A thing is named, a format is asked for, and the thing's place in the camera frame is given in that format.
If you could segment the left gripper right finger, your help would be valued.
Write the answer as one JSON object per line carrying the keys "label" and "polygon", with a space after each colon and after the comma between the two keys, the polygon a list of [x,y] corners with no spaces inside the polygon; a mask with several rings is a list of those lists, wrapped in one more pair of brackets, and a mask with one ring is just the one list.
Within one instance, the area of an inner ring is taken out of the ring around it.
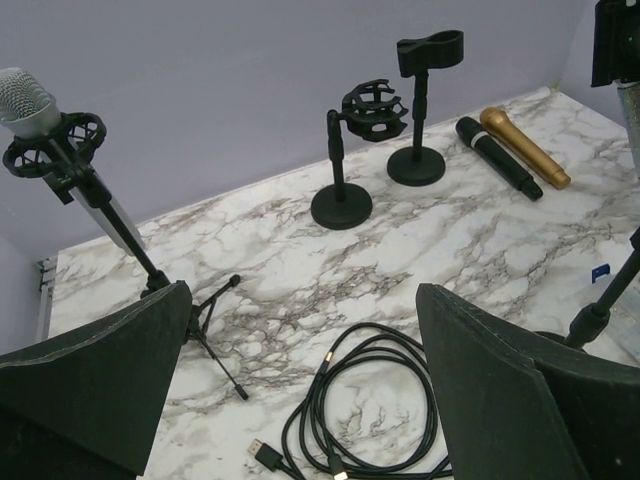
{"label": "left gripper right finger", "polygon": [[638,368],[573,350],[440,285],[419,285],[416,308],[455,478],[638,478]]}

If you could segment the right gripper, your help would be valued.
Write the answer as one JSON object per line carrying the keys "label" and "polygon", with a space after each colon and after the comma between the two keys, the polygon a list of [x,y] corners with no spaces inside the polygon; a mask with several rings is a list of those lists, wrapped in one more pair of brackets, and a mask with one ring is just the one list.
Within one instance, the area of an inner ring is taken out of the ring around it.
{"label": "right gripper", "polygon": [[639,81],[639,2],[601,0],[595,5],[591,86]]}

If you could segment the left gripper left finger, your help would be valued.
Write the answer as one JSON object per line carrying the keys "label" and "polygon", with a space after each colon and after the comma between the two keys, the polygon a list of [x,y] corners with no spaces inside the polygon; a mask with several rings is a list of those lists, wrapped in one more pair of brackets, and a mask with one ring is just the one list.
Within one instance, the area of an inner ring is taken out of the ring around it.
{"label": "left gripper left finger", "polygon": [[145,472],[187,330],[173,283],[1,358],[4,479],[136,479]]}

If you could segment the black round base stand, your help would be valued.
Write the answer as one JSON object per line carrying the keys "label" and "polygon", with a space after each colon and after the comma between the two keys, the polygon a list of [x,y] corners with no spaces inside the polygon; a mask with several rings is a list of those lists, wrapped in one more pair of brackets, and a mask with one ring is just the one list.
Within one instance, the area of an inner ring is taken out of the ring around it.
{"label": "black round base stand", "polygon": [[639,274],[639,229],[631,236],[630,243],[633,252],[620,271],[596,302],[586,305],[578,312],[565,337],[546,331],[538,331],[537,334],[579,351],[593,342],[609,324],[613,305]]}

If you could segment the gold microphone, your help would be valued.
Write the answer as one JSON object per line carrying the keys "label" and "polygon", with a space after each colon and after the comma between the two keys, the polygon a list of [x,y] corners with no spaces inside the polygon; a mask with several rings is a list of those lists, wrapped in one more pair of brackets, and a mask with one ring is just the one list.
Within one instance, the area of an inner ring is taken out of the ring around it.
{"label": "gold microphone", "polygon": [[571,177],[566,171],[513,124],[504,110],[497,107],[484,109],[480,123],[554,188],[562,190],[570,184]]}

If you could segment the black microphone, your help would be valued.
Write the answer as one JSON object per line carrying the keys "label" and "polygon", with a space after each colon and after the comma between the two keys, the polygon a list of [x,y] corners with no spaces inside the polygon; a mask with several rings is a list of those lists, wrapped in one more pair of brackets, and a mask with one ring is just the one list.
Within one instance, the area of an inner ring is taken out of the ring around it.
{"label": "black microphone", "polygon": [[461,117],[456,122],[455,130],[464,145],[478,154],[511,187],[531,201],[543,197],[543,191],[532,175],[478,121],[468,116]]}

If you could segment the black clip microphone stand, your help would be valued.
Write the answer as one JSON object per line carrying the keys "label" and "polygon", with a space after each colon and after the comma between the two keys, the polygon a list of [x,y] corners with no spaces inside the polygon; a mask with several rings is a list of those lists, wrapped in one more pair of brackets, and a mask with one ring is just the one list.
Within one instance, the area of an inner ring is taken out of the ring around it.
{"label": "black clip microphone stand", "polygon": [[423,145],[429,73],[452,68],[463,61],[464,33],[444,30],[423,38],[402,39],[396,44],[396,53],[400,76],[414,79],[413,137],[411,146],[391,155],[387,173],[396,183],[405,186],[428,186],[439,181],[446,171],[443,156]]}

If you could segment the black tripod shock mount stand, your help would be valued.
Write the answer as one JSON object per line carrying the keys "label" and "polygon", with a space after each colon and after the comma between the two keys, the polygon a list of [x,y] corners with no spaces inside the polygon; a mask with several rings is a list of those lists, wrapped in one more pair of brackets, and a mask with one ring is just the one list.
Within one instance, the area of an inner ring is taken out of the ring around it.
{"label": "black tripod shock mount stand", "polygon": [[105,215],[107,224],[143,267],[147,282],[142,295],[148,296],[168,286],[170,281],[135,239],[134,228],[125,224],[125,215],[116,211],[113,195],[91,166],[106,133],[106,126],[95,114],[64,114],[49,133],[33,139],[16,136],[4,152],[2,162],[18,178],[43,179],[63,204],[71,203],[71,191],[78,189],[91,210]]}

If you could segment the glitter microphone silver grille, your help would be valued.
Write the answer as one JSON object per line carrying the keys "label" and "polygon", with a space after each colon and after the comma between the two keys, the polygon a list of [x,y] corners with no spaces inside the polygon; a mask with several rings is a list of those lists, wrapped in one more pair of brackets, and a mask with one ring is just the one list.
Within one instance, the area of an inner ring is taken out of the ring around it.
{"label": "glitter microphone silver grille", "polygon": [[636,175],[640,169],[640,122],[639,122],[639,95],[640,87],[638,82],[617,83],[617,93],[620,100],[626,131],[630,143],[632,159]]}

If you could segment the aluminium rail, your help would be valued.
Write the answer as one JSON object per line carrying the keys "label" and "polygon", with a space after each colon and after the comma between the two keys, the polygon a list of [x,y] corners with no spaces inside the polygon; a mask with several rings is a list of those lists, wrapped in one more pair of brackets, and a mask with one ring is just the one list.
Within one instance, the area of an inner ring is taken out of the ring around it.
{"label": "aluminium rail", "polygon": [[49,336],[53,295],[57,271],[57,258],[49,257],[38,263],[40,269],[39,309],[36,330],[36,341],[41,342]]}

